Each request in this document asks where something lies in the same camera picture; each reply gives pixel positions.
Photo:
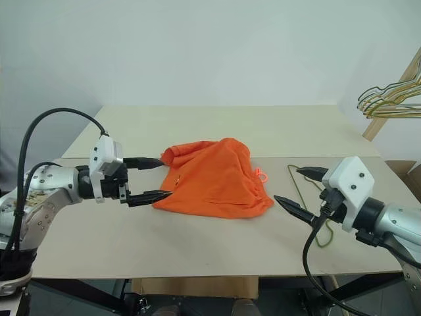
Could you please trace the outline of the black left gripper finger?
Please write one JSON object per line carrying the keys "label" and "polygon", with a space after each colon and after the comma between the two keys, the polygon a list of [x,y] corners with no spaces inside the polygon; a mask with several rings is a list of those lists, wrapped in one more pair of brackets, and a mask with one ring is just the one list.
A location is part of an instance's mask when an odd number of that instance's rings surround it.
{"label": "black left gripper finger", "polygon": [[146,157],[127,157],[123,158],[127,169],[149,170],[161,167],[164,163],[160,159]]}
{"label": "black left gripper finger", "polygon": [[129,207],[137,207],[142,205],[151,205],[172,195],[171,191],[152,190],[145,191],[138,195],[129,195],[127,204]]}

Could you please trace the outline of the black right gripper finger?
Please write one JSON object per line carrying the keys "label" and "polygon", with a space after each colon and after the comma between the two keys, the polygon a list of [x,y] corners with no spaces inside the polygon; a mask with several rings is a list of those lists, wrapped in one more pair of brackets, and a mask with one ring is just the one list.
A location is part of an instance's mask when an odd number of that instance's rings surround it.
{"label": "black right gripper finger", "polygon": [[286,198],[274,195],[274,199],[278,202],[278,204],[285,209],[290,215],[294,216],[295,218],[307,223],[310,226],[314,226],[318,217],[313,213],[303,209],[298,203]]}
{"label": "black right gripper finger", "polygon": [[328,169],[324,167],[299,167],[296,171],[311,180],[322,180]]}

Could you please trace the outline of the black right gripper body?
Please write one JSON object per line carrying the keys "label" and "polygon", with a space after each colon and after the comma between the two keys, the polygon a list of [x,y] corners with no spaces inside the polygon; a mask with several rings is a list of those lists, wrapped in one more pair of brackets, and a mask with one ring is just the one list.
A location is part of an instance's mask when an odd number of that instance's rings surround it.
{"label": "black right gripper body", "polygon": [[342,223],[347,213],[345,206],[345,197],[338,189],[324,189],[320,195],[322,204],[320,207],[320,216],[315,222],[315,227],[321,227],[327,219]]}

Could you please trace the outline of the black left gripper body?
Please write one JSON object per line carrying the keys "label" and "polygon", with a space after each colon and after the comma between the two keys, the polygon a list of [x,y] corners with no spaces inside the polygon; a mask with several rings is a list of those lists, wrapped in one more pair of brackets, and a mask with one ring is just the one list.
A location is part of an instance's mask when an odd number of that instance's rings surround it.
{"label": "black left gripper body", "polygon": [[118,199],[121,203],[128,202],[128,170],[126,164],[120,165],[111,176],[101,180],[101,191],[104,198]]}

